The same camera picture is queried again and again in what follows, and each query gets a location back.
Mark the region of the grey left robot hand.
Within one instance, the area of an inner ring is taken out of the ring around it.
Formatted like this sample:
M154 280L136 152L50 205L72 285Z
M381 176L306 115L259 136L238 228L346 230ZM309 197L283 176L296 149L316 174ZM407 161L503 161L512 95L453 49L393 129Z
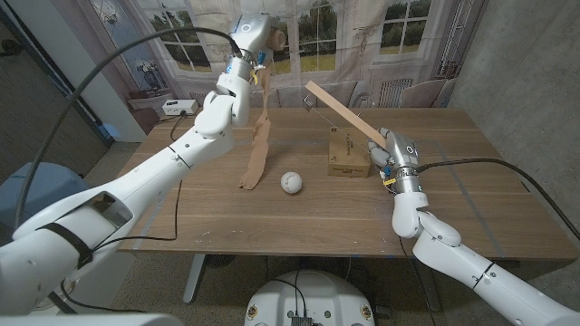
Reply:
M233 23L230 37L236 42L242 57L257 62L260 52L280 51L285 47L285 36L277 28L276 20L267 13L246 13Z

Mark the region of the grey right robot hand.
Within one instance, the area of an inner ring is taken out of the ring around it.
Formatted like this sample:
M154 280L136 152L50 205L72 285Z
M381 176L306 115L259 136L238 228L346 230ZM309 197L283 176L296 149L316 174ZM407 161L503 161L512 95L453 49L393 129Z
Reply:
M386 128L379 128L386 147L380 146L372 139L368 139L370 157L380 168L416 168L419 165L419 156L412 139Z

